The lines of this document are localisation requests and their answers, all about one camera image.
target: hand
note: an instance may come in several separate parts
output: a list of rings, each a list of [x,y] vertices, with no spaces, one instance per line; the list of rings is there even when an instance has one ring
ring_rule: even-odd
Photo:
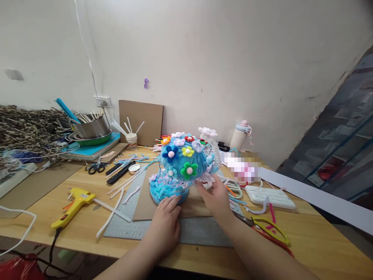
[[[181,196],[173,195],[163,199],[155,210],[153,220],[141,241],[149,252],[160,259],[172,251],[179,242],[180,224],[178,215],[181,206],[177,206]]]
[[[197,191],[220,226],[229,224],[234,215],[229,205],[228,191],[218,175],[214,174],[215,183],[206,190],[200,181],[197,181]]]

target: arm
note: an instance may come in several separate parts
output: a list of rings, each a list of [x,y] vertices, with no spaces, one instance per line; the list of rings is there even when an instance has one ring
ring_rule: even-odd
[[[179,242],[180,224],[177,206],[181,196],[162,200],[155,210],[149,229],[140,243],[124,254],[95,280],[145,279],[154,266]]]
[[[211,189],[206,190],[197,182],[197,190],[255,279],[318,279],[285,250],[237,219],[230,209],[227,189],[218,176],[213,176],[215,183]]]

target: cardboard sheet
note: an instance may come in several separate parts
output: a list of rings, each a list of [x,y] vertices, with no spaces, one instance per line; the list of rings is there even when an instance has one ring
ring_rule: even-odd
[[[261,167],[262,179],[373,235],[373,211]]]
[[[152,147],[155,145],[155,140],[162,134],[163,109],[163,105],[119,100],[119,124],[127,131],[124,123],[128,125],[128,117],[132,132],[135,133],[141,123],[145,121],[137,133],[137,144]],[[121,135],[120,141],[127,142],[124,135]]]
[[[149,191],[148,178],[155,173],[158,173],[159,165],[152,164],[148,167],[145,174],[143,186],[141,188],[139,201],[133,215],[133,221],[151,220],[157,208],[157,204],[153,201]],[[181,204],[180,218],[191,217],[209,217],[212,216],[210,211],[207,210],[202,197],[198,194],[195,187],[189,188],[187,199]]]
[[[4,195],[0,199],[0,205],[11,209],[26,210],[73,175],[82,166],[84,166],[84,163],[81,162],[62,163],[61,166],[53,166],[40,173],[31,174],[9,193]],[[18,212],[9,212],[0,209],[0,218],[14,219],[19,214]]]
[[[116,144],[114,147],[112,147],[111,149],[108,149],[106,152],[104,152],[103,154],[109,154],[111,151],[114,151],[115,154],[111,155],[111,156],[107,156],[105,158],[102,158],[101,159],[101,162],[102,163],[112,163],[116,157],[118,157],[119,155],[123,154],[123,151],[124,149],[128,146],[127,143],[118,143]]]

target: plastic bag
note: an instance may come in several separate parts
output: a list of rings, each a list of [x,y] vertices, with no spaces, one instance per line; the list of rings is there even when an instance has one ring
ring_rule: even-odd
[[[35,254],[25,255],[28,259],[36,259]],[[46,280],[36,260],[20,257],[13,258],[0,264],[0,277],[6,280]]]

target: scissors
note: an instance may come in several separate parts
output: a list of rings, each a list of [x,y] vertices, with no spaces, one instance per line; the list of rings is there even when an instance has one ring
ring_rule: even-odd
[[[240,199],[242,197],[242,190],[240,185],[233,180],[223,179],[222,182],[228,189],[228,195],[235,199]]]
[[[236,212],[233,211],[233,214],[239,218],[241,221],[243,221],[245,224],[247,224],[249,227],[255,229],[260,235],[264,236],[266,239],[271,241],[272,243],[275,243],[277,246],[281,247],[284,249],[288,254],[292,257],[294,257],[293,252],[288,248],[288,245],[290,244],[289,238],[286,236],[286,234],[272,221],[267,220],[265,218],[260,218],[260,217],[251,217],[251,219],[246,218]],[[265,228],[265,226],[261,225],[258,221],[263,221],[265,223],[268,223],[272,225],[281,235],[283,236],[283,239],[278,238],[275,234],[270,232]],[[266,232],[263,233],[257,229],[259,227],[261,230],[264,230]]]
[[[101,155],[100,155],[100,157],[98,158],[98,161],[88,169],[88,174],[89,175],[95,174],[96,171],[98,173],[101,173],[105,170],[105,167],[106,167],[106,164],[101,163]]]

